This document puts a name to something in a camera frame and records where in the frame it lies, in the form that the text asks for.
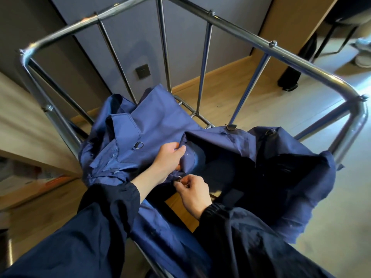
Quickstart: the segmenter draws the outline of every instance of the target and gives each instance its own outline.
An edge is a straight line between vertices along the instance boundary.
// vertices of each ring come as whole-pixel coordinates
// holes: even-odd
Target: hand
[[[158,152],[152,164],[152,166],[162,174],[162,182],[165,181],[171,172],[177,168],[180,168],[180,158],[182,158],[182,156],[185,154],[186,146],[183,145],[177,149],[178,147],[179,143],[177,142],[165,143],[160,147],[160,151]]]
[[[184,145],[177,150],[178,147],[179,143],[177,142],[162,145],[153,164],[131,181],[139,191],[140,202],[177,168],[180,158],[186,152]]]
[[[203,211],[212,204],[207,183],[200,176],[187,175],[180,182],[175,181],[174,186],[185,209],[199,220]]]

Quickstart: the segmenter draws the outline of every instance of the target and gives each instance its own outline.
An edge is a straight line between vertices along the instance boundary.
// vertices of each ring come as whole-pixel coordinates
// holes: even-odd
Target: metal rivet
[[[361,95],[360,97],[361,97],[361,100],[362,100],[363,102],[366,102],[366,101],[368,100],[368,98],[369,98],[369,96],[366,95],[366,94],[363,94],[363,95]]]
[[[135,145],[134,145],[134,149],[142,149],[144,147],[144,143],[142,142],[137,142]]]
[[[48,105],[45,106],[45,107],[41,107],[41,109],[42,109],[44,112],[50,112],[50,111],[53,111],[54,107],[51,106],[50,104],[48,104]]]
[[[272,134],[276,133],[276,130],[275,129],[269,129],[268,131],[265,132],[265,135],[266,136],[270,136]]]
[[[269,42],[269,47],[270,47],[270,48],[273,48],[273,47],[275,47],[275,46],[277,46],[277,41],[273,40],[273,41],[270,41],[270,42]]]
[[[235,129],[237,129],[237,125],[235,124],[230,124],[230,125],[225,125],[225,127],[227,128],[228,131],[234,131]]]

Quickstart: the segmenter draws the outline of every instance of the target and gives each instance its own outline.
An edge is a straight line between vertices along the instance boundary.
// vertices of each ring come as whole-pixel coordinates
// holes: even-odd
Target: electrical outlet
[[[137,72],[137,75],[138,75],[139,79],[144,79],[144,78],[148,77],[149,75],[151,75],[150,68],[148,67],[148,64],[137,67],[135,69],[135,71]]]

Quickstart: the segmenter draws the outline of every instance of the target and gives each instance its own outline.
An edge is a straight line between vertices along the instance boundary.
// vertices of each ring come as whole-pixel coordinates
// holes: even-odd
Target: gray wall
[[[52,0],[62,17],[72,24],[95,11],[122,0]],[[271,0],[190,0],[213,9],[253,33],[258,33]],[[200,74],[206,22],[164,0],[172,86]],[[149,0],[104,21],[129,83],[136,94],[153,85],[166,85],[155,0]],[[113,93],[127,97],[125,85],[116,70],[97,26],[77,34],[93,64]],[[213,28],[207,71],[248,56],[251,46]],[[151,76],[139,80],[135,68],[148,63]]]
[[[14,67],[16,50],[64,26],[49,0],[0,0],[0,71],[22,86]],[[101,106],[110,94],[72,37],[40,51],[35,59],[86,110]],[[57,94],[50,94],[63,114],[77,115]]]

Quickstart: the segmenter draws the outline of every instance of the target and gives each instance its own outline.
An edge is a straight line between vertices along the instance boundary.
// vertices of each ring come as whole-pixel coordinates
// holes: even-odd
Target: person
[[[1,277],[120,277],[140,203],[179,168],[186,147],[178,146],[161,146],[153,164],[131,182],[89,187],[77,214]],[[187,175],[174,186],[184,207],[200,221],[197,238],[213,261],[210,276],[332,277],[249,211],[212,203],[202,177]]]

